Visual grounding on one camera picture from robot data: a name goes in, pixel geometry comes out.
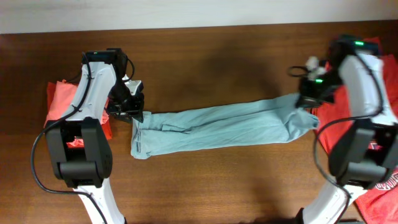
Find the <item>light blue towel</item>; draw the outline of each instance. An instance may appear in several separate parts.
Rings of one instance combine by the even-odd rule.
[[[294,107],[299,94],[179,113],[144,112],[134,120],[136,159],[180,151],[291,142],[318,127],[316,116]]]

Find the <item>green led indicator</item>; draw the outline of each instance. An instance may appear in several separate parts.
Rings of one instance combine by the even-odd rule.
[[[355,42],[355,45],[358,45],[358,46],[363,46],[365,43],[364,42],[362,42],[362,41],[356,41]]]

